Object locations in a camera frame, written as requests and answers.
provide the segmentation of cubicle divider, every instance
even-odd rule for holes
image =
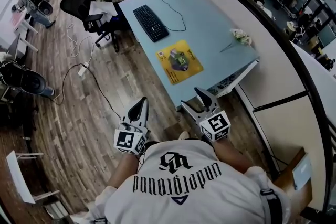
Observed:
[[[252,38],[260,55],[259,64],[236,90],[266,148],[285,163],[300,147],[305,148],[313,170],[313,200],[309,206],[325,210],[333,165],[330,132],[305,64],[282,31],[252,0],[211,1]],[[275,158],[274,165],[278,170],[284,168]]]

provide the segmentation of chair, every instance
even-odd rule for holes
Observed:
[[[254,0],[255,3],[257,3],[260,7],[263,7],[265,4],[265,0]]]
[[[100,21],[100,19],[103,17],[102,13],[89,15],[91,1],[96,0],[62,0],[60,3],[60,8],[64,12],[80,19],[83,22],[84,29],[86,31],[90,33],[96,32],[98,35],[100,35],[100,37],[95,42],[97,47],[100,47],[99,41],[102,38],[106,37],[108,34],[111,34],[114,49],[116,52],[118,52],[119,46],[114,31],[127,30],[130,28],[124,14],[119,7],[119,2],[113,2],[118,15],[113,16],[109,22],[102,24]]]

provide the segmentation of curved railing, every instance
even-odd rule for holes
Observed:
[[[305,92],[303,92],[303,95],[309,97],[318,122],[318,127],[321,133],[322,144],[324,148],[326,191],[324,196],[323,211],[325,211],[329,202],[333,171],[332,143],[327,117],[316,86],[314,85],[313,80],[305,64],[302,62],[300,56],[298,55],[288,38],[284,35],[283,31],[280,30],[279,27],[275,24],[275,22],[266,13],[264,13],[253,0],[238,1],[242,3],[260,21],[264,28],[267,29],[267,31],[271,34],[276,43],[281,47],[282,51],[285,53],[285,55],[293,65],[305,88]]]

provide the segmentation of black keyboard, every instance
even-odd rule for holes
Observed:
[[[168,31],[163,23],[147,5],[135,9],[133,12],[143,30],[145,30],[153,42],[157,42],[168,36]]]

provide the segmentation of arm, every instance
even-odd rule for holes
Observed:
[[[237,171],[244,174],[250,167],[253,166],[252,162],[233,147],[231,142],[226,139],[220,139],[213,143],[218,159],[230,165]]]
[[[124,154],[114,174],[107,182],[108,186],[119,188],[130,176],[138,172],[139,160],[133,154]]]

